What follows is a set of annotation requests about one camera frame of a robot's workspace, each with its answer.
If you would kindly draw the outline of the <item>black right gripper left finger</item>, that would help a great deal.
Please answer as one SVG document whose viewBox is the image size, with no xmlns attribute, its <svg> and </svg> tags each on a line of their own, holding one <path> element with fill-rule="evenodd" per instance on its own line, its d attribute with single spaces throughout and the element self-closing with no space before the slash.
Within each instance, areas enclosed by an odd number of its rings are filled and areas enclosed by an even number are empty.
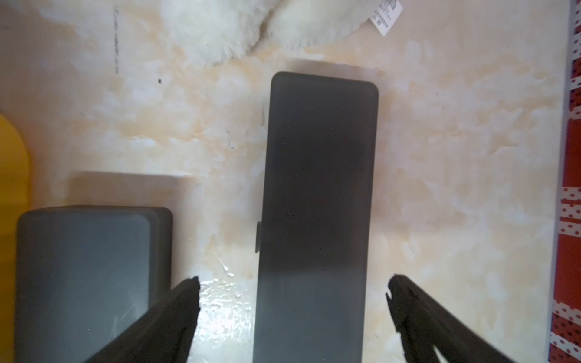
<svg viewBox="0 0 581 363">
<path fill-rule="evenodd" d="M 201 311 L 200 292 L 197 277 L 182 281 L 88 361 L 186 362 Z"/>
</svg>

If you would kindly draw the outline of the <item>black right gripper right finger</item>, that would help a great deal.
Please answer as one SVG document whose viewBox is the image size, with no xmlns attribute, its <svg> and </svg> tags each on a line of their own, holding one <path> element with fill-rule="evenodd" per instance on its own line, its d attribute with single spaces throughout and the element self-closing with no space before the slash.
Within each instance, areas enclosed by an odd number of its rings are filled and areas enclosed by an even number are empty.
<svg viewBox="0 0 581 363">
<path fill-rule="evenodd" d="M 405 275 L 394 275 L 386 295 L 407 362 L 511 362 Z"/>
</svg>

